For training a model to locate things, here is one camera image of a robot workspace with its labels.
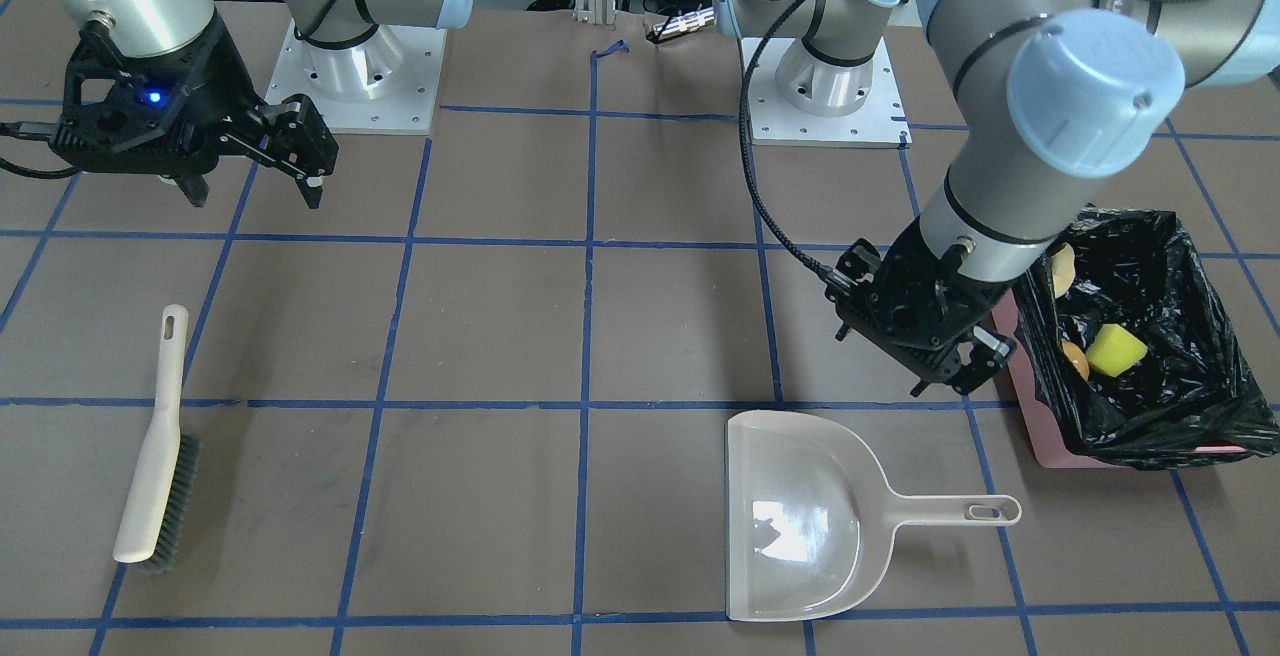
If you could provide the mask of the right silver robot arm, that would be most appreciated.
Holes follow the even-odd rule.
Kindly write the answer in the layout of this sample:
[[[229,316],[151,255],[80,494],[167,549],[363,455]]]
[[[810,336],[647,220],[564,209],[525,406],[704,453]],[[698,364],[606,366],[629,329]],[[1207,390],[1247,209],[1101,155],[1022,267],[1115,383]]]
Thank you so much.
[[[54,123],[8,122],[8,138],[37,141],[64,163],[32,179],[81,172],[148,174],[201,208],[206,174],[242,155],[285,174],[311,209],[337,165],[337,108],[426,97],[428,79],[399,29],[465,27],[474,0],[284,0],[307,88],[276,104],[255,88],[214,0],[58,0],[78,26]]]

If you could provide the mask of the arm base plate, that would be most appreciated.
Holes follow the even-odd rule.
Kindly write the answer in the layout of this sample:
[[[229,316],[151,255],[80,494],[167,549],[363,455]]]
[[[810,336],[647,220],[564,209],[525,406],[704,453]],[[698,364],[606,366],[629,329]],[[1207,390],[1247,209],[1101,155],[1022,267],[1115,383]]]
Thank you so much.
[[[771,40],[749,87],[751,142],[906,147],[913,142],[884,40],[869,62],[836,67],[796,38]]]
[[[305,94],[334,135],[421,135],[433,128],[447,29],[381,26],[366,42],[326,50],[285,32],[264,99]]]

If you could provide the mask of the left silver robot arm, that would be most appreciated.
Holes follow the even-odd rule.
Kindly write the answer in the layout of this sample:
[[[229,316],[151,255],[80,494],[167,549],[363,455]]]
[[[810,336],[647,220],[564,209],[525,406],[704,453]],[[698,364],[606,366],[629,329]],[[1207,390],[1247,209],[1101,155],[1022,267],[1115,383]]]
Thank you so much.
[[[913,0],[968,127],[938,192],[886,255],[865,240],[828,266],[758,190],[742,69],[739,141],[753,206],[826,287],[841,320],[931,384],[970,393],[1015,343],[982,322],[1129,167],[1189,88],[1277,70],[1277,0]]]

